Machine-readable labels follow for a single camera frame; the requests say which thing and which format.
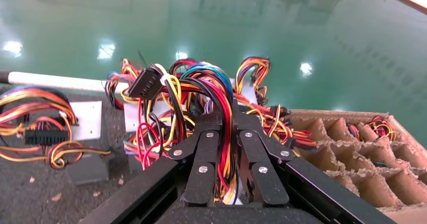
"screw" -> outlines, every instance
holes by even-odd
[[[283,150],[283,151],[280,152],[280,155],[287,157],[287,156],[289,156],[289,152]]]
[[[199,172],[206,173],[206,171],[207,171],[207,167],[206,166],[200,166]]]
[[[259,167],[258,170],[259,170],[259,172],[261,172],[263,174],[267,173],[267,171],[268,171],[267,167],[264,167],[264,166]]]
[[[175,150],[174,151],[175,156],[180,156],[181,154],[182,154],[182,150]]]

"blue wire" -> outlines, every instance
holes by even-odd
[[[196,70],[206,69],[206,70],[214,71],[215,73],[218,74],[218,76],[220,76],[220,79],[222,79],[224,86],[226,87],[227,91],[229,92],[229,94],[231,96],[231,100],[233,100],[233,88],[231,86],[230,79],[221,70],[219,70],[218,68],[212,67],[210,65],[206,65],[206,64],[197,63],[195,65],[192,65],[190,69],[188,69],[186,72],[184,72],[180,79],[185,78],[188,74],[190,74],[191,72],[196,71]]]

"gray metal box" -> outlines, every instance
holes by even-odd
[[[107,128],[102,115],[102,102],[71,102],[79,124],[72,126],[73,140],[100,150],[110,149]],[[66,167],[76,185],[109,180],[110,160],[113,154],[101,156],[86,153],[77,163]]]

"wire bundle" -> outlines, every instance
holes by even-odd
[[[266,58],[250,57],[242,62],[233,88],[226,73],[208,62],[193,59],[176,61],[168,71],[159,64],[150,64],[161,77],[163,87],[153,100],[139,99],[138,128],[136,134],[123,141],[125,152],[137,159],[145,170],[161,156],[168,157],[168,151],[194,129],[194,118],[198,115],[218,112],[223,121],[220,145],[220,160],[215,187],[215,200],[231,203],[232,194],[238,189],[237,146],[231,143],[232,104],[234,100],[248,107],[247,114],[259,116],[265,134],[277,138],[285,144],[295,139],[296,146],[308,150],[316,148],[309,131],[292,131],[285,119],[289,111],[278,106],[263,106],[266,103],[266,87],[260,87],[269,71],[270,62]],[[249,102],[241,95],[245,74],[251,73],[253,88],[260,104]],[[160,116],[152,112],[156,101],[163,100],[169,111]]]
[[[20,100],[32,100],[41,98],[44,101],[21,103]],[[100,151],[93,148],[84,147],[81,143],[72,141],[71,125],[77,124],[77,118],[71,108],[67,97],[55,89],[22,86],[15,87],[0,95],[0,108],[3,109],[6,104],[15,103],[16,107],[0,114],[0,138],[4,146],[0,146],[0,157],[14,162],[46,161],[55,169],[62,169],[68,164],[77,162],[83,153],[92,152],[102,155],[110,154],[110,151]],[[25,135],[26,130],[54,130],[65,131],[66,128],[58,119],[42,116],[33,123],[24,125],[23,122],[12,124],[18,118],[30,113],[45,110],[58,110],[64,113],[62,119],[68,130],[69,141],[61,142],[51,146],[34,146],[34,147],[11,147],[3,136]],[[71,161],[66,157],[69,154],[76,155]]]
[[[243,80],[245,78],[245,75],[249,70],[253,68],[254,70],[251,73],[251,82],[253,84],[252,86],[255,90],[258,104],[263,106],[268,103],[268,99],[266,98],[267,87],[260,87],[260,85],[267,76],[268,72],[270,71],[269,58],[248,57],[243,60],[236,73],[236,93],[242,93]]]
[[[396,132],[393,131],[388,122],[381,116],[374,117],[368,125],[379,137],[387,136],[391,141],[396,139]]]
[[[359,130],[356,126],[352,124],[347,124],[347,128],[353,137],[357,138],[358,140],[362,140],[362,137],[360,136]]]
[[[121,103],[114,95],[117,84],[119,82],[125,82],[130,87],[135,82],[140,72],[141,70],[136,69],[132,64],[129,63],[128,59],[124,58],[121,63],[121,73],[112,71],[110,74],[108,74],[107,83],[104,86],[104,90],[111,106],[113,106],[115,109],[123,110],[123,103]],[[138,100],[127,95],[128,88],[121,91],[120,94],[124,101],[136,104]]]

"green floor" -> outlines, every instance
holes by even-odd
[[[92,79],[137,50],[230,76],[269,56],[271,103],[390,112],[427,146],[427,16],[396,0],[0,0],[0,49],[3,70]]]

